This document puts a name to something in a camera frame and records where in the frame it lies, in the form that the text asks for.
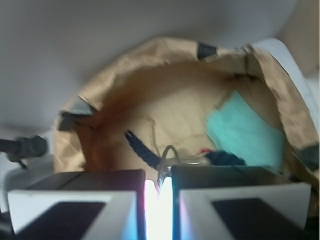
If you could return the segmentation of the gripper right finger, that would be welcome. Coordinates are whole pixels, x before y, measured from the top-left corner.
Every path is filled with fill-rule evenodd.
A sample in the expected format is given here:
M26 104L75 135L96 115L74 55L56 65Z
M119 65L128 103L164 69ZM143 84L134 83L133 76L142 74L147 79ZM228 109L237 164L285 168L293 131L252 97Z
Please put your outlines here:
M311 186L262 167L174 166L175 240L307 240Z

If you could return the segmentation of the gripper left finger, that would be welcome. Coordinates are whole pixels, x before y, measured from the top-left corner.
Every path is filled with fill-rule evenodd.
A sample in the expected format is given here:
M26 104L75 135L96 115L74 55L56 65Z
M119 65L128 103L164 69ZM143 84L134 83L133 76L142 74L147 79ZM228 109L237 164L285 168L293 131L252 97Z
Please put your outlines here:
M141 169L53 174L8 192L15 240L144 240Z

